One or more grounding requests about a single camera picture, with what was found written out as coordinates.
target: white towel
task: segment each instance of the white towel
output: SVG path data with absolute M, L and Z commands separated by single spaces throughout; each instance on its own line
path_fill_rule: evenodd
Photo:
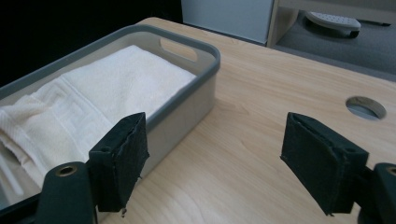
M 0 107 L 0 140 L 42 186 L 45 174 L 89 150 L 122 118 L 149 118 L 195 76 L 136 46 L 62 74 Z

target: towel fold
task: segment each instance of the towel fold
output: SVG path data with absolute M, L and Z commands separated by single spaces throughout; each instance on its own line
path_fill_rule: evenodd
M 0 107 L 0 140 L 42 186 L 45 174 L 89 150 L 122 118 L 149 118 L 195 75 L 136 46 L 62 74 Z

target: handle cutout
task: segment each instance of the handle cutout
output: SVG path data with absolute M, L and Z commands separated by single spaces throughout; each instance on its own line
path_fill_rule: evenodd
M 160 39 L 160 45 L 165 51 L 175 54 L 178 57 L 185 58 L 192 62 L 198 61 L 197 53 L 192 48 L 189 48 L 185 45 L 181 45 L 175 41 L 165 38 Z

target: plastic bin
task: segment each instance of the plastic bin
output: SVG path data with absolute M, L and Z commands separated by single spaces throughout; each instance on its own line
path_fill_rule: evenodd
M 148 118 L 150 157 L 142 172 L 142 176 L 145 176 L 213 107 L 216 73 L 220 62 L 219 51 L 216 48 L 153 26 L 128 26 L 2 87 L 0 105 L 12 105 L 23 95 L 33 93 L 61 74 L 131 45 L 156 54 L 196 75 L 191 83 Z M 192 58 L 184 55 L 184 52 L 188 52 Z M 5 181 L 3 172 L 0 172 L 0 209 L 2 209 L 2 205 L 19 202 L 38 193 L 40 189 L 2 144 L 0 144 L 0 153 L 25 192 L 23 195 L 16 195 Z

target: table surface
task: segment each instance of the table surface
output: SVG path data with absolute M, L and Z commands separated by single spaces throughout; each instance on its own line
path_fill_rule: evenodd
M 286 117 L 320 120 L 370 152 L 370 168 L 396 163 L 396 83 L 170 21 L 140 23 L 219 49 L 216 104 L 136 186 L 125 218 L 102 223 L 357 223 L 356 204 L 326 217 L 279 158 Z M 386 117 L 350 113 L 355 95 L 378 101 Z

